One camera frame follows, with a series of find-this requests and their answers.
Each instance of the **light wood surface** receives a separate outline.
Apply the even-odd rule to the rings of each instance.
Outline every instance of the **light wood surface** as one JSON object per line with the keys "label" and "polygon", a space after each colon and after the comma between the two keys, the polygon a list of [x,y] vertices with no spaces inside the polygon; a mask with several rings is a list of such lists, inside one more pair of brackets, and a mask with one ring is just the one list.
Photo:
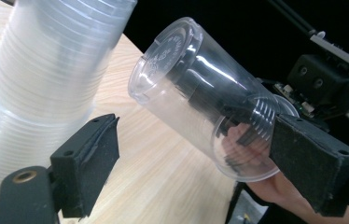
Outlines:
{"label": "light wood surface", "polygon": [[[0,38],[11,7],[0,2]],[[234,181],[127,92],[142,52],[121,37],[91,118],[119,117],[119,155],[90,217],[61,223],[224,223]]]}

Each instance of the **person's hand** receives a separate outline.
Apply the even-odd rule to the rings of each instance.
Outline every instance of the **person's hand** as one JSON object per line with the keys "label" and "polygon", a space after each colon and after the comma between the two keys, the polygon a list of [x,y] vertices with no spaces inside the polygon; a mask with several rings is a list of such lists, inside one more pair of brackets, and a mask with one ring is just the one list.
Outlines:
{"label": "person's hand", "polygon": [[[229,165],[239,172],[252,174],[253,165],[260,165],[270,160],[270,144],[268,141],[256,137],[246,146],[240,144],[239,139],[250,128],[248,124],[240,123],[228,129],[227,136],[222,140],[222,146],[227,153]],[[279,172],[269,178],[257,182],[246,183],[259,198],[265,202],[276,203],[284,209],[302,218],[307,223],[316,224],[349,224],[349,207],[344,217],[322,217],[317,214],[302,197],[294,185]]]}

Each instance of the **clear plastic cup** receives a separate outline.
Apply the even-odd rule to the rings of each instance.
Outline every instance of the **clear plastic cup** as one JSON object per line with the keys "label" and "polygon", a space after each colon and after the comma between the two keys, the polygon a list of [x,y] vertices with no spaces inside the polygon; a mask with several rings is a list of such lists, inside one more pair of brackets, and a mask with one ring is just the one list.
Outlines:
{"label": "clear plastic cup", "polygon": [[225,175],[251,182],[279,171],[269,158],[273,121],[292,110],[192,18],[156,37],[133,69],[129,94]]}

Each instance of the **screw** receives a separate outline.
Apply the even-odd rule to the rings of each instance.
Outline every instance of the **screw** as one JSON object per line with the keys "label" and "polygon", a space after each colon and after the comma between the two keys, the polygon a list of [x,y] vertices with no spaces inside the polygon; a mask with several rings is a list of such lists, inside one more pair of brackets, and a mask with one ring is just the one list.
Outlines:
{"label": "screw", "polygon": [[315,89],[320,88],[322,86],[323,86],[323,79],[318,78],[314,81],[314,88]]}
{"label": "screw", "polygon": [[300,74],[302,76],[305,76],[306,74],[308,73],[308,68],[303,66],[301,69],[300,69]]}

